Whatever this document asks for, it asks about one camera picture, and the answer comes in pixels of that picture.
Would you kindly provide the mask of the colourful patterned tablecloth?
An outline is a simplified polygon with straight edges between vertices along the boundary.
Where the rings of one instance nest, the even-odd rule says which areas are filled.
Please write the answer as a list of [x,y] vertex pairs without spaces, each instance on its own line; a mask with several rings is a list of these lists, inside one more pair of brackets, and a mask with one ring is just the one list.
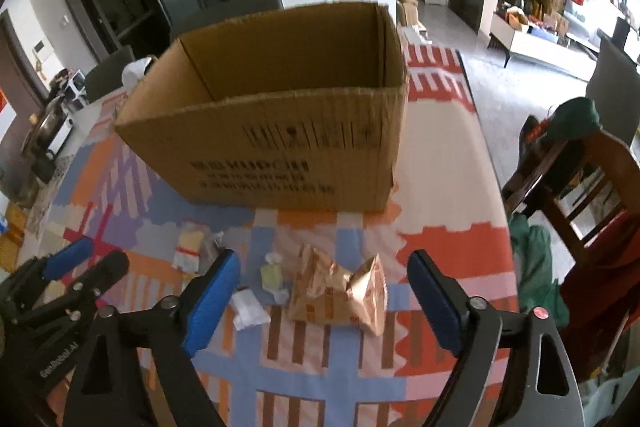
[[[108,294],[122,311],[178,293],[172,265],[186,225],[218,232],[242,262],[242,282],[270,314],[237,331],[227,311],[195,357],[230,426],[418,425],[445,386],[454,358],[438,347],[407,282],[424,249],[465,291],[516,306],[506,215],[461,58],[440,46],[408,47],[409,101],[395,185],[381,213],[296,212],[197,206],[160,179],[112,131],[110,96],[90,113],[88,135],[63,161],[41,209],[32,210],[22,259],[88,236],[96,253],[126,251],[128,275]],[[383,263],[388,308],[382,335],[355,326],[291,321],[262,290],[268,254],[316,246],[353,270]]]

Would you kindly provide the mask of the green cloth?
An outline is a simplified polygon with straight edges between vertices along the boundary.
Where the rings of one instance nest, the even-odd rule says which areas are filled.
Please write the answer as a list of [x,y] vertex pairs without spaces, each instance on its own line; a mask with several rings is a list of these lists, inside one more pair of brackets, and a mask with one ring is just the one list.
[[560,294],[560,284],[553,277],[552,250],[549,231],[542,225],[532,225],[519,212],[508,219],[516,286],[518,311],[528,313],[536,307],[546,309],[556,327],[562,329],[570,321]]

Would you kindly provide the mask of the wooden chair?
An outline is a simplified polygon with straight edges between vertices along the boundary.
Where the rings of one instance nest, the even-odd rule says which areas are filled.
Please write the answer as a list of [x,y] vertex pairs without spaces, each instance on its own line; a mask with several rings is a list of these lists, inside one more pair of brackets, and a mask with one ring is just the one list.
[[502,188],[507,212],[541,213],[574,265],[559,285],[560,329],[578,381],[601,372],[639,318],[639,164],[603,129],[573,140],[538,134]]

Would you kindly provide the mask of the electric cooking pot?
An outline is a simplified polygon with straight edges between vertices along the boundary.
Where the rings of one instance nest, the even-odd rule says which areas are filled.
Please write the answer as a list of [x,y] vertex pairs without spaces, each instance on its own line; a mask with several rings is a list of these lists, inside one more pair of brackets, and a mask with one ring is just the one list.
[[32,115],[32,129],[27,132],[21,149],[24,158],[58,157],[74,129],[72,117],[64,106],[64,95],[59,94],[47,104],[39,115]]

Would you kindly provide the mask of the white low tv cabinet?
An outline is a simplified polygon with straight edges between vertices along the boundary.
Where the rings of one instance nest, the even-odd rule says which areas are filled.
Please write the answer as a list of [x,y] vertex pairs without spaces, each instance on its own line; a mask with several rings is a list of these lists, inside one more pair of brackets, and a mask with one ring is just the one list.
[[588,81],[596,69],[597,61],[584,51],[564,48],[545,38],[517,30],[497,13],[492,14],[489,35],[490,41],[503,50],[503,67],[511,58],[517,57],[584,81]]

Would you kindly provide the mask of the brown cardboard box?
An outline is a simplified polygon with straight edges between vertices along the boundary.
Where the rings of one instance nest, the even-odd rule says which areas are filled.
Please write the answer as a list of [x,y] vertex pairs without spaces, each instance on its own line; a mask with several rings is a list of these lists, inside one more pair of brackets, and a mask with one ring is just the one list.
[[407,98],[384,5],[301,5],[181,35],[114,128],[190,202],[380,211]]

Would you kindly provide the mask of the white snack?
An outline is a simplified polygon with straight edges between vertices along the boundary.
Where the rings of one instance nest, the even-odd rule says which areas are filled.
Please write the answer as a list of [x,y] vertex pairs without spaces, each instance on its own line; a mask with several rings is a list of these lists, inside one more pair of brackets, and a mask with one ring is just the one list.
[[238,332],[271,322],[270,314],[250,288],[235,291],[231,296],[230,306],[234,312],[233,326]]

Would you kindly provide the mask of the white red striped packet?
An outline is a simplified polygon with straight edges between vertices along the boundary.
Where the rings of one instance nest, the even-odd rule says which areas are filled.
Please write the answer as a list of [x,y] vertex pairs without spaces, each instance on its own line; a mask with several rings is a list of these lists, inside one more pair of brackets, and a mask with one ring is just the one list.
[[187,225],[178,235],[172,266],[183,272],[195,274],[200,269],[200,250],[205,231],[197,225]]

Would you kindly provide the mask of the pale green candy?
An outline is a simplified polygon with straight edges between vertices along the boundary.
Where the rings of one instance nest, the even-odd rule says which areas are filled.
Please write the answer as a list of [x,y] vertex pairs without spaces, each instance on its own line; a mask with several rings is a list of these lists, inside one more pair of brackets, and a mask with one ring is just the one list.
[[265,263],[260,267],[262,289],[271,295],[277,305],[283,306],[290,299],[282,268],[283,258],[277,253],[265,255]]

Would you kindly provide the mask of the floral tissue pouch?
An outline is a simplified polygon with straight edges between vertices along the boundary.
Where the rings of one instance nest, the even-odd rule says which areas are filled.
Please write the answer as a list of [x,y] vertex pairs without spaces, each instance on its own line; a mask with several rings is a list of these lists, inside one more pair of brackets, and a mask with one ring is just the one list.
[[140,58],[140,60],[127,64],[122,70],[122,85],[124,88],[128,91],[134,90],[155,62],[156,57],[154,55],[148,55]]

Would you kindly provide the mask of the brown paper snack bag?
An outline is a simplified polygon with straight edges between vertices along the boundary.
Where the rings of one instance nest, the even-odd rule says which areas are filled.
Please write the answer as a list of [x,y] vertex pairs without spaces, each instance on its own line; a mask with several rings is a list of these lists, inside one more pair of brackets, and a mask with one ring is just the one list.
[[368,259],[354,272],[311,245],[304,245],[298,257],[288,300],[290,320],[358,326],[372,336],[384,333],[388,291],[380,257]]

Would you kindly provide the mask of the grey side chair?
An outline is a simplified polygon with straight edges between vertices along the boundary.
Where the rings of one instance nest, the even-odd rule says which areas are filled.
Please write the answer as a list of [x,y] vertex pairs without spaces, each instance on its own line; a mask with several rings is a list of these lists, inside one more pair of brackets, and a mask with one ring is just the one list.
[[602,128],[631,146],[639,126],[640,92],[636,63],[606,35],[586,88]]

